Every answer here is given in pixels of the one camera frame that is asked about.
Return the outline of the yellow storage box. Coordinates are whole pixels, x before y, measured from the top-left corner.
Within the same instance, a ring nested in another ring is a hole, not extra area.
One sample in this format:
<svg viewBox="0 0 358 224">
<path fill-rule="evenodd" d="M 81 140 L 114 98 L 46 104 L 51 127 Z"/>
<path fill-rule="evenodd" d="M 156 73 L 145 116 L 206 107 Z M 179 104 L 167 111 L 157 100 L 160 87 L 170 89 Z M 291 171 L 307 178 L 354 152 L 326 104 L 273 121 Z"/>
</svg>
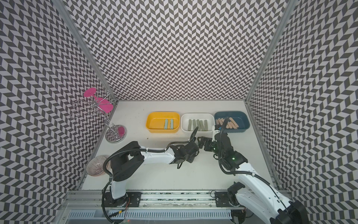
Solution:
<svg viewBox="0 0 358 224">
<path fill-rule="evenodd" d="M 168 129 L 164 129 L 168 119 Z M 170 129 L 170 120 L 174 120 L 174 129 Z M 152 112 L 147 116 L 146 128 L 151 133 L 176 133 L 180 127 L 180 115 L 176 112 Z"/>
</svg>

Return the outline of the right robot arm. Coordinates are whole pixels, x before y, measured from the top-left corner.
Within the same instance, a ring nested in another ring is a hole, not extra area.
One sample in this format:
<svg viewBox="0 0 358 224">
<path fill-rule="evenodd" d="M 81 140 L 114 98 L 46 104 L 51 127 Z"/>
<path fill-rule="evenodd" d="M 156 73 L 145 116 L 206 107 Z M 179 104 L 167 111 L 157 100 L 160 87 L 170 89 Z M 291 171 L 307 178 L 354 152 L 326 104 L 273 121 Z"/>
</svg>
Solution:
<svg viewBox="0 0 358 224">
<path fill-rule="evenodd" d="M 261 177 L 248 159 L 234 150 L 227 133 L 214 131 L 212 138 L 199 137 L 199 148 L 213 152 L 221 171 L 238 182 L 227 190 L 232 205 L 251 210 L 266 224 L 308 224 L 306 207 L 292 201 Z"/>
</svg>

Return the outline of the dark teal storage box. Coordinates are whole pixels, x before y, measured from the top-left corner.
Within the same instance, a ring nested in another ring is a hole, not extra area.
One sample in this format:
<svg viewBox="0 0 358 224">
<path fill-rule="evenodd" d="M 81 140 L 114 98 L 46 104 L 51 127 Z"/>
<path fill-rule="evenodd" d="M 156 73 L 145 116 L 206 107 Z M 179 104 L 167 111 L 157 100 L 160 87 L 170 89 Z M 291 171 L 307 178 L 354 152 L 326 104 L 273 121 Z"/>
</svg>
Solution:
<svg viewBox="0 0 358 224">
<path fill-rule="evenodd" d="M 222 111 L 214 115 L 217 125 L 221 125 L 228 118 L 227 133 L 243 133 L 250 128 L 250 122 L 247 115 L 241 111 Z"/>
</svg>

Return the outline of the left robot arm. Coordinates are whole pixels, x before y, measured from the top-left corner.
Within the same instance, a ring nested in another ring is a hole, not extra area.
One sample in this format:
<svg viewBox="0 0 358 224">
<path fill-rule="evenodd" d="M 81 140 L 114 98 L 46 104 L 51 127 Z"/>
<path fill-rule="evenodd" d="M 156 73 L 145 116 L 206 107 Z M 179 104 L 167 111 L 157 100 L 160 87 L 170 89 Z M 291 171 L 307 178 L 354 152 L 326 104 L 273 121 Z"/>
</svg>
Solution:
<svg viewBox="0 0 358 224">
<path fill-rule="evenodd" d="M 103 163 L 103 171 L 109 181 L 102 190 L 102 207 L 126 206 L 129 197 L 126 183 L 137 169 L 146 164 L 176 164 L 180 169 L 185 161 L 192 163 L 199 154 L 194 141 L 171 142 L 164 149 L 146 148 L 132 141 L 109 156 Z"/>
</svg>

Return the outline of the pink ribbed glass bowl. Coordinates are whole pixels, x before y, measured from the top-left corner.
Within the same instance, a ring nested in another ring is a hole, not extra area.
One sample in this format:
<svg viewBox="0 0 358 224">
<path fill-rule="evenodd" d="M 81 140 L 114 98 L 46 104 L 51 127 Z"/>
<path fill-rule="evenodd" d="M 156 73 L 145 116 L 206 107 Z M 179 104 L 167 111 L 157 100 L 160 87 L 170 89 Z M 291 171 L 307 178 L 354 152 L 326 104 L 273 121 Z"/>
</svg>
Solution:
<svg viewBox="0 0 358 224">
<path fill-rule="evenodd" d="M 103 164 L 108 157 L 108 155 L 100 155 L 93 158 L 87 164 L 86 173 L 90 176 L 100 176 L 105 174 L 103 170 Z"/>
</svg>

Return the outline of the olive knife vertical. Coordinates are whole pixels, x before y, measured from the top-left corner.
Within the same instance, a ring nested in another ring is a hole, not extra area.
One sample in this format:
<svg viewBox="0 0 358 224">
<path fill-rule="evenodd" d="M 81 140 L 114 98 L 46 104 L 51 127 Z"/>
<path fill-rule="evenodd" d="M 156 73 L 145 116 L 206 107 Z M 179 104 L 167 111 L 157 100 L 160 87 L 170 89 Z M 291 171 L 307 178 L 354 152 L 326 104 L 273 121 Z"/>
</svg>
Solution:
<svg viewBox="0 0 358 224">
<path fill-rule="evenodd" d="M 198 127 L 198 132 L 200 132 L 201 128 L 200 128 L 200 120 L 199 119 L 196 119 L 196 125 Z"/>
</svg>

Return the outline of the white storage box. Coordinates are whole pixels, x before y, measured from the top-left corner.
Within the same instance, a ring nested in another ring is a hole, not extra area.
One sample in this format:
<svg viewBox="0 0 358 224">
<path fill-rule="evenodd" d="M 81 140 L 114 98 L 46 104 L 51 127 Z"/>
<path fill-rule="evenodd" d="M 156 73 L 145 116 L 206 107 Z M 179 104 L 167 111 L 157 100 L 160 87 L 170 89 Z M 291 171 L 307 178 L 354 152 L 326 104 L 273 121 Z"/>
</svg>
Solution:
<svg viewBox="0 0 358 224">
<path fill-rule="evenodd" d="M 209 113 L 186 113 L 181 117 L 180 125 L 186 133 L 193 132 L 196 127 L 199 133 L 211 133 L 215 121 Z"/>
</svg>

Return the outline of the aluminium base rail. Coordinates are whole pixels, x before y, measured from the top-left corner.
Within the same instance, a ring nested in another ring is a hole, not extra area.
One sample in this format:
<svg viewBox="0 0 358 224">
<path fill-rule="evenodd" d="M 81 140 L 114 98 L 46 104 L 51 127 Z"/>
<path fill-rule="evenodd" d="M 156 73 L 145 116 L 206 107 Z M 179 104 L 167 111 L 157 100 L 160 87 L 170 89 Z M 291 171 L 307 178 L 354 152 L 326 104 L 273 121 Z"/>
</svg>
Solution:
<svg viewBox="0 0 358 224">
<path fill-rule="evenodd" d="M 243 210 L 244 206 L 233 206 L 228 201 L 226 190 L 128 190 L 120 199 L 112 199 L 107 193 L 102 199 L 101 190 L 70 191 L 63 207 L 100 209 L 101 204 L 108 208 L 129 207 L 133 209 L 231 209 Z"/>
</svg>

